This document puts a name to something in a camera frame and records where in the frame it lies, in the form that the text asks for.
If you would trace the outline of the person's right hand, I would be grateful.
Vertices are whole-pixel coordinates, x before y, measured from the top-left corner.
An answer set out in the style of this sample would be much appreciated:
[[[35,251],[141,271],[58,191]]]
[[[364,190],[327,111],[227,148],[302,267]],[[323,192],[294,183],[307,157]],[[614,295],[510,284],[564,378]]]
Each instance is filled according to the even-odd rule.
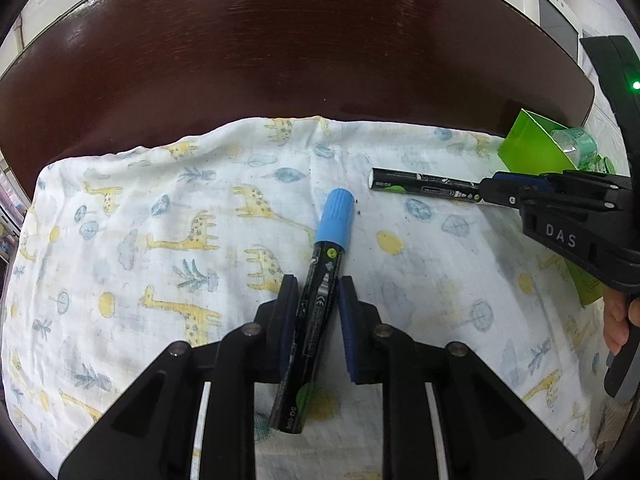
[[[628,341],[629,325],[640,325],[640,302],[608,287],[603,289],[603,302],[604,341],[608,350],[617,354]]]

